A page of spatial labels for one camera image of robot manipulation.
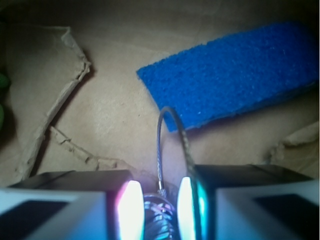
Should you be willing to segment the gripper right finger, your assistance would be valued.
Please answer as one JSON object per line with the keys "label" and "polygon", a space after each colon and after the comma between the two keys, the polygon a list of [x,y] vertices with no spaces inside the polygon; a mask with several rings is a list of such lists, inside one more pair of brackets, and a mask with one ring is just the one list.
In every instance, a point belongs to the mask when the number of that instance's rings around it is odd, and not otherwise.
{"label": "gripper right finger", "polygon": [[183,240],[317,240],[320,183],[277,165],[195,166],[181,180]]}

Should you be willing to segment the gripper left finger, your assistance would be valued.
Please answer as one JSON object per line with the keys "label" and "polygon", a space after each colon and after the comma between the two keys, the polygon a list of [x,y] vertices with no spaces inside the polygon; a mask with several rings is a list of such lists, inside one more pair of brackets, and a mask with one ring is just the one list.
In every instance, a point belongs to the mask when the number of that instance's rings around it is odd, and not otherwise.
{"label": "gripper left finger", "polygon": [[144,221],[128,170],[46,172],[0,190],[3,240],[141,240]]}

